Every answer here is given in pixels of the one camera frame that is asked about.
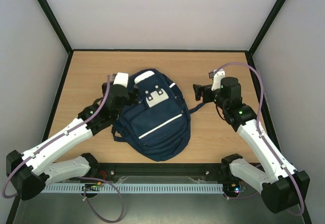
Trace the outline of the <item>navy blue student backpack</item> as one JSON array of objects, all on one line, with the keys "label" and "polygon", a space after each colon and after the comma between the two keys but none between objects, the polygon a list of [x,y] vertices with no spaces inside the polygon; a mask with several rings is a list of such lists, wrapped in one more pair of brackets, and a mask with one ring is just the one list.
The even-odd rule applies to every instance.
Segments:
[{"label": "navy blue student backpack", "polygon": [[144,69],[128,79],[130,92],[138,90],[136,103],[124,106],[112,126],[113,139],[128,143],[143,156],[167,161],[189,143],[191,114],[204,103],[189,109],[174,81],[156,69]]}]

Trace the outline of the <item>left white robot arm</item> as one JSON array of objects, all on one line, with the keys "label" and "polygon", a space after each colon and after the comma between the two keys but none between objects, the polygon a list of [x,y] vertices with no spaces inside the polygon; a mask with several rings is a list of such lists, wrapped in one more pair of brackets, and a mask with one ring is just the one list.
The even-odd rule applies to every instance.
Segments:
[{"label": "left white robot arm", "polygon": [[94,177],[99,162],[91,153],[56,162],[77,144],[113,125],[125,105],[137,103],[138,89],[128,90],[110,83],[102,99],[80,112],[69,125],[40,145],[19,153],[14,150],[6,157],[8,181],[23,201],[37,196],[46,186],[75,177]]}]

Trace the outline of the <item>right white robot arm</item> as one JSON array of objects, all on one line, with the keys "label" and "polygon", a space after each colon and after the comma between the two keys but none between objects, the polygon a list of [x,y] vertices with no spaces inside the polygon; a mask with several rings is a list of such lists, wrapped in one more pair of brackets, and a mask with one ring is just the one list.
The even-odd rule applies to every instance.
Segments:
[{"label": "right white robot arm", "polygon": [[303,205],[309,175],[298,171],[274,145],[254,110],[243,103],[238,79],[225,77],[211,85],[194,84],[193,90],[197,101],[215,104],[218,114],[247,142],[262,166],[260,170],[242,156],[232,154],[221,160],[222,175],[248,183],[272,213]]}]

